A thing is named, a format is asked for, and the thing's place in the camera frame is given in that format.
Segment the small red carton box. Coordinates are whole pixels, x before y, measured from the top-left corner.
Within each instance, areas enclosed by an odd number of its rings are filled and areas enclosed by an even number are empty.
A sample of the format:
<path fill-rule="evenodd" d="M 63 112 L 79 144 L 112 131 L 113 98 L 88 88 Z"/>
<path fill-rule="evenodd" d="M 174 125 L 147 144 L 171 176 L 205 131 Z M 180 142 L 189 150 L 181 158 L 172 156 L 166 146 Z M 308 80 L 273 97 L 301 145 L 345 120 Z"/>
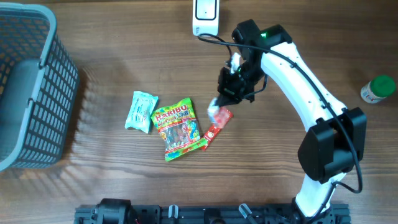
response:
<path fill-rule="evenodd" d="M 216 105 L 217 98 L 213 98 L 207 109 L 208 117 L 216 128 L 223 129 L 231 119 L 231 112 L 225 107 Z"/>

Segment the red Nescafe stick packet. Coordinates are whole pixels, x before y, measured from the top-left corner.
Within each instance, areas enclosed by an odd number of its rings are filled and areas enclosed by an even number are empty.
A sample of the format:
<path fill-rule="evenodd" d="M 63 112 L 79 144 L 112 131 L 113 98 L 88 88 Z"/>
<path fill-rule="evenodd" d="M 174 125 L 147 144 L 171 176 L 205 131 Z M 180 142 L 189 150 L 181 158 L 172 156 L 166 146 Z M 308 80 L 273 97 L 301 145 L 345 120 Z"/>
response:
<path fill-rule="evenodd" d="M 211 142 L 214 140 L 215 137 L 217 137 L 218 133 L 221 131 L 222 129 L 220 128 L 216 128 L 215 125 L 212 123 L 211 127 L 209 128 L 209 130 L 205 133 L 204 135 L 204 139 L 206 140 L 205 145 L 201 148 L 202 151 L 206 151 L 206 149 L 208 148 L 208 146 L 211 144 Z"/>

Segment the Haribo gummy worms bag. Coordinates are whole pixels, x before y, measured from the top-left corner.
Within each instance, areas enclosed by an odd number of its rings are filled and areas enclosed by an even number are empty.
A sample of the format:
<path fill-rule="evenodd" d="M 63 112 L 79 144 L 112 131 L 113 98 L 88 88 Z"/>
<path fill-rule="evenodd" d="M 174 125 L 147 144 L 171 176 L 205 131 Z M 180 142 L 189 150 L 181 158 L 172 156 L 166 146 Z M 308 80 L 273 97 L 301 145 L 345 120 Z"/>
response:
<path fill-rule="evenodd" d="M 165 160 L 174 160 L 207 145 L 200 135 L 198 120 L 190 98 L 161 107 L 151 116 L 152 122 L 165 142 Z"/>

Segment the mint green snack packet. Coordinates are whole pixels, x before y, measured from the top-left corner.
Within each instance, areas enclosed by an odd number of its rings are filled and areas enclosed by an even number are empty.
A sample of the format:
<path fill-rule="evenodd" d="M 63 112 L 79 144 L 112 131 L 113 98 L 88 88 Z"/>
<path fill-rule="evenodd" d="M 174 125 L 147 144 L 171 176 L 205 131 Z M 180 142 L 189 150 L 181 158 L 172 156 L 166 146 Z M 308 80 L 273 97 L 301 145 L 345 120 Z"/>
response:
<path fill-rule="evenodd" d="M 126 118 L 125 129 L 138 129 L 148 134 L 151 124 L 151 115 L 158 102 L 158 96 L 134 91 L 131 107 Z"/>

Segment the green lid jar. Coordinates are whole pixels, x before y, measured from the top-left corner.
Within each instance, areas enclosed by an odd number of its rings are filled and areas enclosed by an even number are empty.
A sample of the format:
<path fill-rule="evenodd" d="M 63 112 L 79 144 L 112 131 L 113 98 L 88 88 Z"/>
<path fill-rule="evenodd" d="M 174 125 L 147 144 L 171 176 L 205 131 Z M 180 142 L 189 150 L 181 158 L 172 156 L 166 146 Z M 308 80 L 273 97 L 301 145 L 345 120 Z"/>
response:
<path fill-rule="evenodd" d="M 360 95 L 370 104 L 375 104 L 391 96 L 396 90 L 396 83 L 388 75 L 379 75 L 362 87 Z"/>

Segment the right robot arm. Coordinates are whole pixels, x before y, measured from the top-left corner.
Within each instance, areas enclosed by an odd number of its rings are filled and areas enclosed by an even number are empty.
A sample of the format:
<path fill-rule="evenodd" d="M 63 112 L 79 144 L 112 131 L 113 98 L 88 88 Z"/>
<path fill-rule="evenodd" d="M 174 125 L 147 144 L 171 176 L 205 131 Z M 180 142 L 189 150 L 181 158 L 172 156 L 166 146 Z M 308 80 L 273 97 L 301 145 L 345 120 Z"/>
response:
<path fill-rule="evenodd" d="M 275 81 L 306 131 L 298 149 L 305 177 L 294 198 L 297 218 L 307 223 L 318 220 L 344 176 L 361 170 L 366 116 L 359 108 L 348 109 L 321 84 L 282 26 L 262 30 L 247 20 L 231 36 L 239 52 L 220 71 L 216 106 L 254 101 L 258 82 Z"/>

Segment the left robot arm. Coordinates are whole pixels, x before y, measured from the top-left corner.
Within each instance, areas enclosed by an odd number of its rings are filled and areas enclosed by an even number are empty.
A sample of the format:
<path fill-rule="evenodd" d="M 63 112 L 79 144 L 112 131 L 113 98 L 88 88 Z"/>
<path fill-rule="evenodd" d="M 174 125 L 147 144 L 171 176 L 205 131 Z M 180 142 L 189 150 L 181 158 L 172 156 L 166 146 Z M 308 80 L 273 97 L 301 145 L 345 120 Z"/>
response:
<path fill-rule="evenodd" d="M 96 223 L 102 224 L 131 224 L 135 223 L 130 200 L 104 198 L 95 208 Z"/>

